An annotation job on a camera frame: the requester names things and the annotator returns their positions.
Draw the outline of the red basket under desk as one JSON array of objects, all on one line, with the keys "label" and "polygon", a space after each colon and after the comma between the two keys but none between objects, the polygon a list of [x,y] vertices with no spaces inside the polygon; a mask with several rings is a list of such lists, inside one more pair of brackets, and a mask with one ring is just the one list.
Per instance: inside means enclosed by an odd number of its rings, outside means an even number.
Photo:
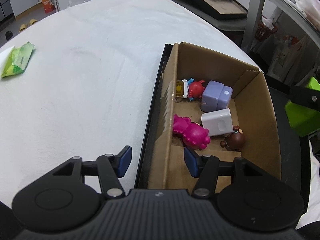
[{"label": "red basket under desk", "polygon": [[275,34],[278,31],[278,27],[272,25],[271,28],[266,26],[262,21],[258,23],[257,31],[255,32],[255,39],[259,42],[265,41],[268,37]]}]

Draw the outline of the pink dinosaur toy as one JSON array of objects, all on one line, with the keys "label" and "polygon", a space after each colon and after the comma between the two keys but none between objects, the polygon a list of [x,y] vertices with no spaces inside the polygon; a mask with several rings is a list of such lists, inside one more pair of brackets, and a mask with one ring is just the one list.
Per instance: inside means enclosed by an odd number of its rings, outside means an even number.
[{"label": "pink dinosaur toy", "polygon": [[192,122],[189,117],[182,117],[177,114],[173,116],[172,133],[181,138],[186,146],[194,150],[204,150],[211,142],[209,129]]}]

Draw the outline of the red figure with yellow jar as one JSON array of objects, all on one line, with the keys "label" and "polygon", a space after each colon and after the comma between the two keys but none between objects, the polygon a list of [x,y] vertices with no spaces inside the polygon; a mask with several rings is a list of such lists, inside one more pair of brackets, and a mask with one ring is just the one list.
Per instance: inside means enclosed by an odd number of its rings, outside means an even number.
[{"label": "red figure with yellow jar", "polygon": [[177,80],[175,101],[181,102],[184,99],[188,99],[189,101],[200,99],[202,98],[204,90],[204,80],[195,81],[193,78],[189,80]]}]

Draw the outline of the brown cardboard box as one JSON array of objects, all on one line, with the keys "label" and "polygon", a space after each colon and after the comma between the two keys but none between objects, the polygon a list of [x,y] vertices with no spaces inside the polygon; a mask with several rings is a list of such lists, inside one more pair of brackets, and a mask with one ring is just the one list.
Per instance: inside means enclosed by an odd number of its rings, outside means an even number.
[{"label": "brown cardboard box", "polygon": [[148,189],[188,189],[183,150],[221,161],[243,157],[281,177],[276,116],[263,72],[225,54],[181,42],[165,46]]}]

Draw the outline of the grey chair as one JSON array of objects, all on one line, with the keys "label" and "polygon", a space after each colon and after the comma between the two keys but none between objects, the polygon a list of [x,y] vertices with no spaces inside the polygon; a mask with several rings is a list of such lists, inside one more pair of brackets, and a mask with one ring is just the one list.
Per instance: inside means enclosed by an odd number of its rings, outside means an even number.
[{"label": "grey chair", "polygon": [[247,9],[236,0],[173,0],[221,31],[243,32]]}]

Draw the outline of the purple cube toy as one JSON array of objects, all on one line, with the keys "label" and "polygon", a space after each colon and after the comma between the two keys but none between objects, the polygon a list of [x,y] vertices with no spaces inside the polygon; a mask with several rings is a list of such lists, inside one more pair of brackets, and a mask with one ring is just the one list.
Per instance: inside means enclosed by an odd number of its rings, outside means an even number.
[{"label": "purple cube toy", "polygon": [[201,110],[207,113],[226,109],[231,100],[232,93],[232,87],[213,80],[209,81],[202,93]]}]

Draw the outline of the yellow slipper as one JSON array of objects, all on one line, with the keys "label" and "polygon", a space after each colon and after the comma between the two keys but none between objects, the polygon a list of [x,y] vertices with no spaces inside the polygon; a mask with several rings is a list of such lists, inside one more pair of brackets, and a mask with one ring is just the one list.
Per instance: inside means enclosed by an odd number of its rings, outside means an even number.
[{"label": "yellow slipper", "polygon": [[32,26],[33,24],[37,23],[37,20],[32,18],[30,21],[29,21],[29,25]]},{"label": "yellow slipper", "polygon": [[27,24],[22,24],[22,25],[20,26],[19,32],[20,32],[20,33],[23,32],[25,29],[27,29],[27,27],[28,27]]}]

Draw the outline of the orange box on floor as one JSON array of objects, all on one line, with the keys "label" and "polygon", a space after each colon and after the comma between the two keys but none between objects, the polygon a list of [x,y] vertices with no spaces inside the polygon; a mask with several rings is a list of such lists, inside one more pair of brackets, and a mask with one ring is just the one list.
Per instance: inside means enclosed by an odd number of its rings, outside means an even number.
[{"label": "orange box on floor", "polygon": [[55,5],[53,4],[52,0],[41,0],[41,3],[45,13],[52,12],[55,9]]}]

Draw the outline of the black tray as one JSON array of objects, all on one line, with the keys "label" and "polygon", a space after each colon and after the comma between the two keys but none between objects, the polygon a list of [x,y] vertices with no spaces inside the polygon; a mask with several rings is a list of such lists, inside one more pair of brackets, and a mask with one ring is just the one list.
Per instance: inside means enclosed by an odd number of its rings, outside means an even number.
[{"label": "black tray", "polygon": [[232,122],[238,125],[246,143],[239,151],[221,147],[213,137],[200,154],[221,161],[244,157],[301,194],[308,202],[311,161],[308,138],[290,128],[284,111],[286,95],[255,66],[225,54],[187,42],[166,45],[163,50],[142,156],[135,186],[139,189],[188,189],[195,186],[183,159],[183,144],[172,135],[173,116],[200,122],[198,101],[176,102],[177,80],[214,80],[232,87],[229,103]]}]

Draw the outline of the white charger plug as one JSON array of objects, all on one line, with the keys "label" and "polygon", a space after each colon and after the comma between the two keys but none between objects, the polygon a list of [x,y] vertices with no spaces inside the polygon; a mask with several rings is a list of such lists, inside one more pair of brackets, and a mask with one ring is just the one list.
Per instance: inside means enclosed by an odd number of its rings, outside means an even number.
[{"label": "white charger plug", "polygon": [[228,108],[203,113],[201,115],[201,122],[203,128],[209,130],[209,137],[225,135],[233,132],[231,112]]}]

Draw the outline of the green hexagonal box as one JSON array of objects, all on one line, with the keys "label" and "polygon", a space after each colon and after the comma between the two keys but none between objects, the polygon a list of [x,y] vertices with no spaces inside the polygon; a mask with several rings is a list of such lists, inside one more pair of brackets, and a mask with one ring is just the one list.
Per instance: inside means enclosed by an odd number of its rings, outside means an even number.
[{"label": "green hexagonal box", "polygon": [[[311,77],[303,88],[310,88],[319,91],[319,82],[315,77]],[[307,136],[319,130],[319,111],[288,101],[285,105],[285,112],[290,127],[300,137]]]}]

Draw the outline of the green wet wipes pack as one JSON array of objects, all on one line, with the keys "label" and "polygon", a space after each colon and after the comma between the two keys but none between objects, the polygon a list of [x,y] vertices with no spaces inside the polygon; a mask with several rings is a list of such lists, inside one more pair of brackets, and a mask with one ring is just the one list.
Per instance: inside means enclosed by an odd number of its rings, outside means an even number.
[{"label": "green wet wipes pack", "polygon": [[22,74],[27,68],[34,45],[30,42],[16,48],[15,46],[1,52],[1,78]]}]

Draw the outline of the brown bear figurine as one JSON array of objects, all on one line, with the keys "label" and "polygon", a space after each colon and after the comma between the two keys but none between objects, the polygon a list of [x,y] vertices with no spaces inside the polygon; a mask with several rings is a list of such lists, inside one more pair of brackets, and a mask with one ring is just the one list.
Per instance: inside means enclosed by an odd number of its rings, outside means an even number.
[{"label": "brown bear figurine", "polygon": [[220,146],[226,148],[228,151],[238,151],[241,150],[245,142],[246,138],[241,128],[239,126],[233,126],[233,132],[220,142]]}]

